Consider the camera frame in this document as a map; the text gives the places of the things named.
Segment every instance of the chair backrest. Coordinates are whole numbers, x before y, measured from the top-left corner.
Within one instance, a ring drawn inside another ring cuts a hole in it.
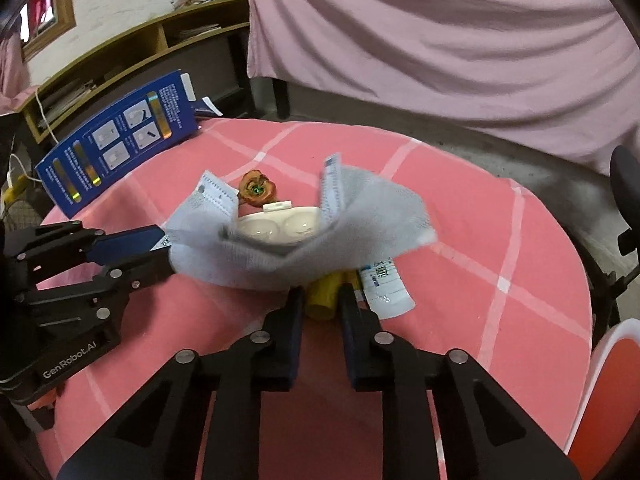
[[[640,320],[627,319],[600,340],[564,451],[592,480],[620,447],[640,413]]]
[[[611,154],[609,175],[618,210],[640,241],[640,162],[624,146],[617,146]]]

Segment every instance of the pink bedsheet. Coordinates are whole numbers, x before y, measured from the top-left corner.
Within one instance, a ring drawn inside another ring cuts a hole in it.
[[[608,0],[250,0],[250,76],[437,116],[609,171],[640,52]]]
[[[345,164],[420,194],[438,232],[436,244],[396,258],[416,307],[383,327],[429,351],[466,349],[562,446],[589,366],[589,289],[562,228],[512,180],[377,128],[210,120],[77,218],[108,233],[162,224],[205,170],[237,186],[259,168],[282,200],[317,205],[322,162],[335,152]],[[243,206],[247,212],[255,209]],[[54,209],[47,222],[63,219]],[[79,267],[49,285],[87,279],[94,270]],[[121,345],[66,382],[54,429],[39,435],[49,469],[55,474],[175,352],[227,348],[283,300],[180,275],[132,293]],[[351,389],[337,323],[305,320],[296,385],[290,394],[265,394],[262,409],[261,479],[380,478],[380,396]]]

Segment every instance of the black chair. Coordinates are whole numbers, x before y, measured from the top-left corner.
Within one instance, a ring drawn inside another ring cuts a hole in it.
[[[616,206],[629,225],[629,229],[618,236],[620,254],[627,256],[640,248],[640,162],[627,148],[617,146],[611,155],[609,174]],[[615,272],[603,272],[581,241],[567,227],[564,230],[574,244],[589,280],[593,311],[592,348],[595,348],[607,329],[620,322],[616,300],[640,275],[640,265],[621,277],[617,277]]]

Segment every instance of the concrete floor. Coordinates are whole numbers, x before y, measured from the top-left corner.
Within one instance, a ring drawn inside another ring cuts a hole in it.
[[[274,111],[270,80],[254,80],[256,104]],[[484,168],[509,177],[531,190],[556,219],[570,227],[600,267],[618,275],[636,264],[634,254],[622,257],[617,237],[627,229],[609,189],[609,179],[572,162],[537,152],[427,116],[369,104],[289,85],[290,120],[364,124],[422,140]],[[618,305],[623,319],[640,318],[640,279],[633,282]]]

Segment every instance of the wall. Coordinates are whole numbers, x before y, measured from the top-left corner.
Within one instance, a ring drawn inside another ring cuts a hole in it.
[[[73,0],[76,27],[28,62],[40,84],[77,57],[113,36],[174,10],[172,0]]]

